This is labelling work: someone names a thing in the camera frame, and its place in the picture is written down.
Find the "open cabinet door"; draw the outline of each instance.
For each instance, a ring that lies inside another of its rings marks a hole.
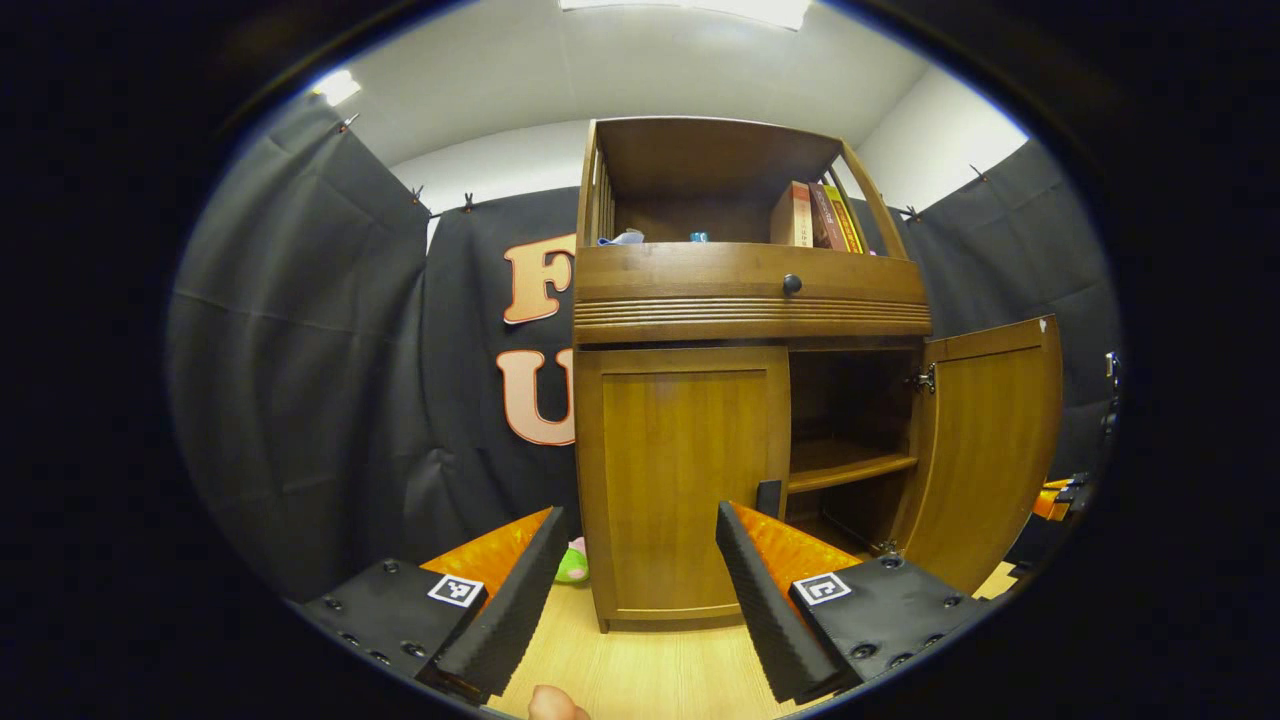
[[[916,471],[908,482],[904,555],[973,593],[1030,516],[1062,415],[1057,320],[1033,318],[924,345],[936,391],[913,418]]]

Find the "wooden cabinet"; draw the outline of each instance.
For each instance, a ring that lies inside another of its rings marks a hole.
[[[791,181],[845,193],[838,160],[888,256],[768,245]],[[595,246],[627,227],[645,242]],[[712,242],[687,242],[695,231]],[[847,145],[759,123],[595,122],[577,242],[579,491],[602,630],[736,615],[716,509],[754,505],[763,480],[782,482],[788,523],[851,552],[892,543],[966,592],[996,568],[1052,455],[1057,325],[925,342],[919,268]]]
[[[751,505],[760,482],[787,475],[786,348],[584,351],[575,378],[602,629],[737,614],[707,509]]]

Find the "yellow book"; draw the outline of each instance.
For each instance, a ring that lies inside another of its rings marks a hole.
[[[867,252],[861,238],[858,237],[858,232],[854,229],[854,222],[849,218],[849,208],[845,206],[845,199],[840,196],[840,191],[829,184],[824,184],[822,188],[827,192],[831,206],[836,211],[836,219],[840,220],[840,229],[845,236],[845,245],[849,247],[849,251]]]

